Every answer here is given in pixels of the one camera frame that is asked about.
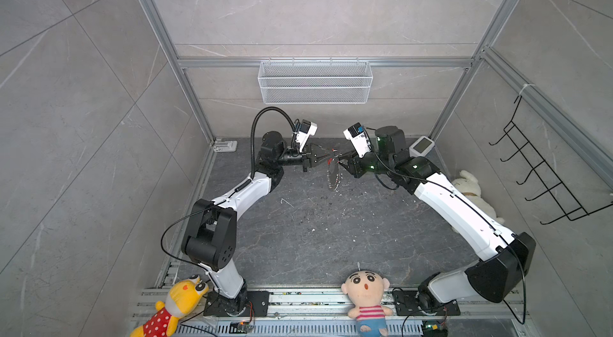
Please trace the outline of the white plush dog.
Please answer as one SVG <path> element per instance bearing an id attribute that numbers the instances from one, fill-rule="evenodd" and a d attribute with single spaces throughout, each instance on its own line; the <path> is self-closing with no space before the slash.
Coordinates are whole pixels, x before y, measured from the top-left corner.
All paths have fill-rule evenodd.
<path id="1" fill-rule="evenodd" d="M 474 203 L 482 212 L 504 225 L 503 217 L 498 217 L 496 210 L 481 196 L 481 187 L 477 178 L 466 170 L 461 170 L 459 177 L 452 181 L 453 186 Z"/>

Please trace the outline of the black-haired plush doll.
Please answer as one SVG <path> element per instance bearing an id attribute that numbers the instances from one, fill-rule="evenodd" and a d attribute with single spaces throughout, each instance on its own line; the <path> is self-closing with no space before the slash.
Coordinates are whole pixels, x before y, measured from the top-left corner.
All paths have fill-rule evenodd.
<path id="1" fill-rule="evenodd" d="M 388 279 L 371 271 L 352 273 L 342 284 L 343 293 L 354 305 L 347 314 L 356 321 L 360 336 L 389 335 L 386 317 L 392 316 L 393 310 L 382 305 L 389 288 Z"/>

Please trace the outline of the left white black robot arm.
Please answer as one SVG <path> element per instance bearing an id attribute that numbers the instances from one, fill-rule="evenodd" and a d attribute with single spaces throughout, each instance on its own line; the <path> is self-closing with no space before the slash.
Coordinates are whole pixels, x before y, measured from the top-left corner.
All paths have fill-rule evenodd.
<path id="1" fill-rule="evenodd" d="M 233 260 L 238 220 L 279 185 L 284 166 L 308 171 L 333 156 L 332 150 L 308 141 L 287 145 L 281 133 L 270 131 L 263 136 L 260 151 L 254 153 L 253 173 L 218 198 L 199 199 L 193 205 L 180 249 L 188 263 L 206 272 L 219 305 L 230 316 L 243 313 L 248 302 L 246 281 Z"/>

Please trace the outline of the yellow red plush toy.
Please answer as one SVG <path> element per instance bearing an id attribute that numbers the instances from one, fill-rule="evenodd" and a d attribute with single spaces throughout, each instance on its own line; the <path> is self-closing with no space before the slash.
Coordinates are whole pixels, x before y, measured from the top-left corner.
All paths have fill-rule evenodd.
<path id="1" fill-rule="evenodd" d="M 132 331 L 130 337 L 173 336 L 179 322 L 192 313 L 210 288 L 199 275 L 174 284 L 164 301 L 156 302 L 156 313 Z"/>

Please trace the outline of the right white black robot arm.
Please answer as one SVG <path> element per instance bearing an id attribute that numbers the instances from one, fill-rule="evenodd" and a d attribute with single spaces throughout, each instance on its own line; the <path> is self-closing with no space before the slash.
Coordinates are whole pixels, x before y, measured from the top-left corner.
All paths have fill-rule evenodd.
<path id="1" fill-rule="evenodd" d="M 397 186 L 434 209 L 468 242 L 478 257 L 472 265 L 435 273 L 418 288 L 418 305 L 432 312 L 444 304 L 479 296 L 501 303 L 517 285 L 525 286 L 536 242 L 528 233 L 514 233 L 479 209 L 456 188 L 426 154 L 428 137 L 408 145 L 397 126 L 384 126 L 370 138 L 360 123 L 343 132 L 354 149 L 338 160 L 352 176 L 385 174 Z"/>

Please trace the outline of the red-handled metal key ring holder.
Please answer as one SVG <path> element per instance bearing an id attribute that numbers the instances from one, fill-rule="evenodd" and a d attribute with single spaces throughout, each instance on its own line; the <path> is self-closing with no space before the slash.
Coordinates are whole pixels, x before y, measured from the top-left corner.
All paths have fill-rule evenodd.
<path id="1" fill-rule="evenodd" d="M 327 161 L 328 186 L 331 191 L 337 190 L 340 183 L 338 152 L 333 151 L 333 155 Z"/>

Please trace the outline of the white digital clock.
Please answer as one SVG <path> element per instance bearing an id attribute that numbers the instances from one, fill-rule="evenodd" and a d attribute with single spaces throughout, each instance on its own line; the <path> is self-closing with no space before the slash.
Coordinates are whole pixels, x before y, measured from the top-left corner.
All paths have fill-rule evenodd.
<path id="1" fill-rule="evenodd" d="M 410 156 L 413 158 L 425 157 L 434 147 L 435 142 L 432 139 L 427 136 L 421 136 L 409 147 Z"/>

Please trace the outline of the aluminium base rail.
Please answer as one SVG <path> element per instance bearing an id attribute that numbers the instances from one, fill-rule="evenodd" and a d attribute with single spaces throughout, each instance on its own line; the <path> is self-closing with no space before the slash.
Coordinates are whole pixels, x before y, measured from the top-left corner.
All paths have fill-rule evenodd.
<path id="1" fill-rule="evenodd" d="M 503 303 L 477 298 L 455 300 L 437 311 L 421 312 L 416 288 L 395 288 L 383 303 L 392 336 L 538 336 L 536 324 L 523 313 L 520 293 Z M 215 295 L 204 300 L 177 329 L 178 336 L 356 336 L 353 307 L 340 288 L 254 288 L 240 316 L 224 313 Z"/>

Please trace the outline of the white wall bracket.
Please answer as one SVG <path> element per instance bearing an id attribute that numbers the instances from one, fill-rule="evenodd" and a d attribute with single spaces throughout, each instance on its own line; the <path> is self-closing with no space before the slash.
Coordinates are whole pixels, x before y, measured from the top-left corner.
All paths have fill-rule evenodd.
<path id="1" fill-rule="evenodd" d="M 236 140 L 216 140 L 212 148 L 216 153 L 233 153 L 236 152 L 237 147 L 238 142 Z"/>

